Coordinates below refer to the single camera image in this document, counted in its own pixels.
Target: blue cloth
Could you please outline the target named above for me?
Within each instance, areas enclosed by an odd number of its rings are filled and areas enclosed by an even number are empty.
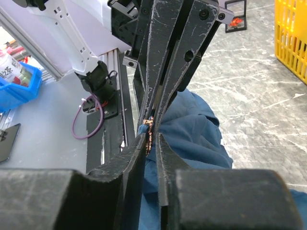
[[[178,93],[166,112],[159,132],[183,160],[197,169],[231,169],[233,160],[221,145],[219,121],[198,95]],[[307,194],[291,191],[304,223],[307,223]],[[160,230],[155,144],[146,159],[140,230]]]

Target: bolt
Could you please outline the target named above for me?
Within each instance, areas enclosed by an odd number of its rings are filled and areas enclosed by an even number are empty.
[[[225,14],[224,13],[219,14],[218,18],[219,18],[219,20],[223,20],[225,18]]]
[[[209,17],[209,11],[204,9],[200,11],[199,17],[202,21],[205,21]]]
[[[146,7],[142,8],[142,14],[148,14],[148,9]]]

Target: marble floor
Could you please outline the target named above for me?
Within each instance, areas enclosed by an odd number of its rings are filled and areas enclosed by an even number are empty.
[[[274,0],[248,0],[247,21],[219,28],[188,88],[220,119],[234,168],[272,169],[307,192],[307,86],[274,55]]]

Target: purple cable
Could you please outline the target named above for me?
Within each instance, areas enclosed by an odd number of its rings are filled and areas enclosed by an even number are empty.
[[[89,100],[90,98],[94,98],[95,100],[95,103],[96,105],[99,107],[99,110],[100,110],[100,121],[99,121],[99,124],[97,126],[97,128],[92,132],[90,133],[89,135],[85,136],[85,137],[78,137],[76,134],[75,134],[75,131],[74,131],[74,126],[75,126],[75,123],[76,123],[76,120],[77,120],[77,117],[83,107],[83,105],[87,102],[87,100]],[[98,130],[100,130],[102,124],[104,123],[104,111],[103,111],[103,107],[101,106],[100,102],[98,101],[97,97],[92,94],[91,96],[89,96],[88,98],[86,98],[86,100],[82,103],[82,105],[80,106],[75,118],[73,119],[73,122],[72,122],[72,135],[74,138],[78,139],[78,140],[83,140],[83,139],[87,139],[87,138],[90,138],[92,136],[94,136]]]

